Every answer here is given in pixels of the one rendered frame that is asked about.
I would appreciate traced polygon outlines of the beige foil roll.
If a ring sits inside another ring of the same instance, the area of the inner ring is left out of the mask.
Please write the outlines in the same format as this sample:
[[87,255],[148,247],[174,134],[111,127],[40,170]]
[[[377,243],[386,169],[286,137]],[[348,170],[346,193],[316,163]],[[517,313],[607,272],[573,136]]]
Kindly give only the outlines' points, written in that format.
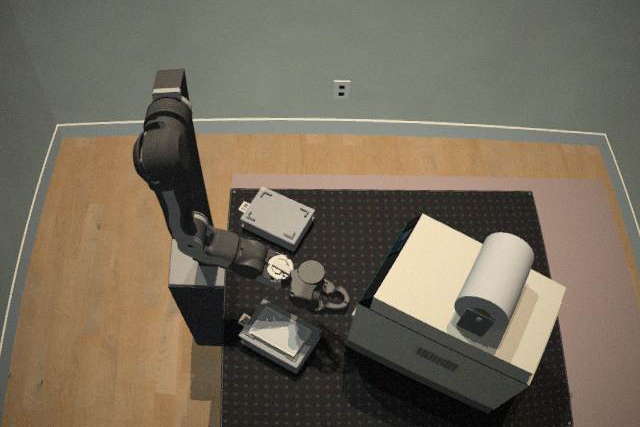
[[484,309],[496,319],[489,331],[506,328],[534,258],[532,248],[518,236],[489,235],[454,303],[456,313],[462,317],[469,306]]

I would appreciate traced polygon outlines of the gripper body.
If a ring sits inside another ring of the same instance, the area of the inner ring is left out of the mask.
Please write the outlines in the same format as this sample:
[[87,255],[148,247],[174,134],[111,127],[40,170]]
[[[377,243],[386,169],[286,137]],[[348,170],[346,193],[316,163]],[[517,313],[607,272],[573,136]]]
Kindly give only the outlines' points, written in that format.
[[277,275],[286,273],[291,276],[290,301],[295,307],[304,309],[311,302],[318,302],[325,275],[322,264],[308,260],[303,262],[299,269],[292,270],[286,261],[275,259],[272,262],[272,270]]

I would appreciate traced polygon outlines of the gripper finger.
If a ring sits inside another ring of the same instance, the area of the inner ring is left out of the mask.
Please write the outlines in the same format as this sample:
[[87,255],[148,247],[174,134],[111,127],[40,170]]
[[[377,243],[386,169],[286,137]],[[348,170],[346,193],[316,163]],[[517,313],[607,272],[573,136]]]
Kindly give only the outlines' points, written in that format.
[[[347,306],[347,310],[349,307],[349,303],[350,303],[350,298],[348,293],[346,292],[346,290],[342,287],[342,286],[338,286],[338,287],[334,287],[334,284],[327,281],[326,279],[324,279],[324,285],[323,288],[320,291],[320,295],[324,295],[325,297],[331,297],[331,298],[340,298],[342,300],[342,302],[345,302],[348,304]],[[346,310],[346,312],[347,312]]]
[[342,304],[333,304],[333,303],[326,303],[323,304],[323,301],[318,300],[318,302],[312,302],[310,305],[306,306],[306,310],[313,313],[313,314],[320,314],[320,315],[324,315],[325,313],[328,314],[341,314],[345,315],[346,314],[346,310],[347,310],[347,306],[348,304],[343,302]]

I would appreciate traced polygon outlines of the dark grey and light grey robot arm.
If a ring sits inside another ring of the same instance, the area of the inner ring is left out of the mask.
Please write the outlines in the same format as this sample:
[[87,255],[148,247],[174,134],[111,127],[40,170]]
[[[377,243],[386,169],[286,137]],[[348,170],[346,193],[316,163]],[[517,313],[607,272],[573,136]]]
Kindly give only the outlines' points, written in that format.
[[192,105],[179,88],[154,89],[152,98],[144,131],[133,146],[133,163],[138,175],[155,191],[178,249],[201,264],[230,268],[239,276],[256,279],[270,287],[288,287],[291,276],[277,275],[272,270],[275,259],[286,261],[293,269],[285,255],[267,249],[258,241],[239,239],[233,232],[215,228],[209,225],[205,215],[191,211],[194,194],[185,171],[190,161],[187,134]]

